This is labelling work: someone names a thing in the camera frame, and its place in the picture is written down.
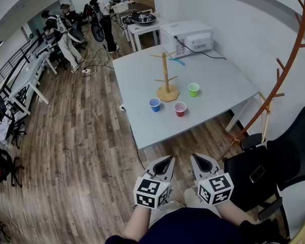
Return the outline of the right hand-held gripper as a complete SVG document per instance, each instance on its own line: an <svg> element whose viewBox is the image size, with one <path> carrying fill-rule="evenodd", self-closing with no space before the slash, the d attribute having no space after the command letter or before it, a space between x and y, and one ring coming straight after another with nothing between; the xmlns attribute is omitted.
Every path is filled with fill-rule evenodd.
<svg viewBox="0 0 305 244"><path fill-rule="evenodd" d="M191 154L193 174L198 181L198 196L209 205L218 205L228 201L232 195L234 184L229 173L215 174L220 170L218 162L204 154Z"/></svg>

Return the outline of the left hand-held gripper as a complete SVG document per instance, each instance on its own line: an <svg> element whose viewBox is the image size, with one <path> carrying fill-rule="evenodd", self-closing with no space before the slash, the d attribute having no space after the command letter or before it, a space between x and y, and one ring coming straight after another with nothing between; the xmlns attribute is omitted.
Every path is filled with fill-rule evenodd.
<svg viewBox="0 0 305 244"><path fill-rule="evenodd" d="M164 156L151 162L134 187L135 205L158 209L169 197L175 157Z"/></svg>

